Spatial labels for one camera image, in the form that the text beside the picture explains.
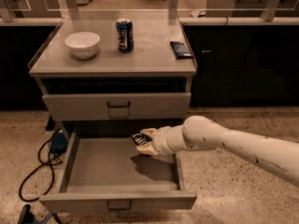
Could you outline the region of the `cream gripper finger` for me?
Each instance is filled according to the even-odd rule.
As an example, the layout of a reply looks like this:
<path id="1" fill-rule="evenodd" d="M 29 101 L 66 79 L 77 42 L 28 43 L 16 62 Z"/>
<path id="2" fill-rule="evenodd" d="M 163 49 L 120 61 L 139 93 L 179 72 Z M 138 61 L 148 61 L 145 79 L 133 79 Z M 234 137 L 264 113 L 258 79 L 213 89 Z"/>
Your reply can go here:
<path id="1" fill-rule="evenodd" d="M 148 142 L 145 145 L 137 146 L 136 149 L 145 155 L 157 156 L 159 154 L 159 151 L 152 145 L 151 142 Z"/>
<path id="2" fill-rule="evenodd" d="M 148 138 L 152 139 L 156 134 L 157 130 L 155 128 L 142 129 L 140 131 L 142 134 L 146 135 Z"/>

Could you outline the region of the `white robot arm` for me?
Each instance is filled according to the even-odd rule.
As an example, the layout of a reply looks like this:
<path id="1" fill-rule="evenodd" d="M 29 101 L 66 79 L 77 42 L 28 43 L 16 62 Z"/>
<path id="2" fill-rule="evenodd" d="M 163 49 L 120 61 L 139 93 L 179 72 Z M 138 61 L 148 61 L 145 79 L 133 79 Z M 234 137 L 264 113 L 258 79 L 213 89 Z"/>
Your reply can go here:
<path id="1" fill-rule="evenodd" d="M 143 129 L 132 139 L 140 153 L 150 156 L 223 148 L 299 186 L 298 143 L 228 129 L 203 116 L 191 116 L 179 126 Z"/>

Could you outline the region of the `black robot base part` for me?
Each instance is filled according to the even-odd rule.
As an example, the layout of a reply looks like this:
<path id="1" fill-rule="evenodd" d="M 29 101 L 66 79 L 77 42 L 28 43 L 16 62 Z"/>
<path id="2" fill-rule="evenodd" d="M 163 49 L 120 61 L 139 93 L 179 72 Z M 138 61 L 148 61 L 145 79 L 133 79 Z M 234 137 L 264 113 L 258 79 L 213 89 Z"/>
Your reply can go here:
<path id="1" fill-rule="evenodd" d="M 57 214 L 47 214 L 42 220 L 38 220 L 31 212 L 31 205 L 26 204 L 21 210 L 17 224 L 50 224 L 52 219 L 56 224 L 63 224 Z"/>

